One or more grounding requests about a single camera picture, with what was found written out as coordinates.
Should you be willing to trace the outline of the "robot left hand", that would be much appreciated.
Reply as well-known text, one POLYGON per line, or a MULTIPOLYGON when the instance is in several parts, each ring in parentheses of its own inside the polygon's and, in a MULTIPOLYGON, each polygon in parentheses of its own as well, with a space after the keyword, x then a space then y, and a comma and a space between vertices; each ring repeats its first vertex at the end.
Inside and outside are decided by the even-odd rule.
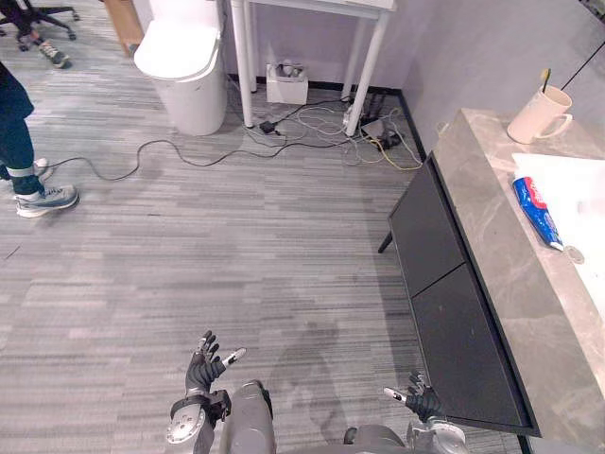
POLYGON ((193 352, 185 374, 186 396, 209 393, 213 382, 247 354, 247 349, 240 347, 221 358, 216 354, 218 348, 216 334, 212 330, 206 331, 193 352))

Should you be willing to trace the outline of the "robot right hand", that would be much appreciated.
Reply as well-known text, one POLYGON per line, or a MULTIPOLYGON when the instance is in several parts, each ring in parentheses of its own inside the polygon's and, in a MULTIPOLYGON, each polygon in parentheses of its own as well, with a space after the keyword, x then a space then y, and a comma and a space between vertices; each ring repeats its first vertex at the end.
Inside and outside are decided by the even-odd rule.
POLYGON ((405 392, 385 387, 384 395, 405 405, 422 423, 427 423, 430 418, 444 417, 441 401, 434 389, 425 382, 425 374, 412 371, 409 374, 409 381, 411 385, 405 392))

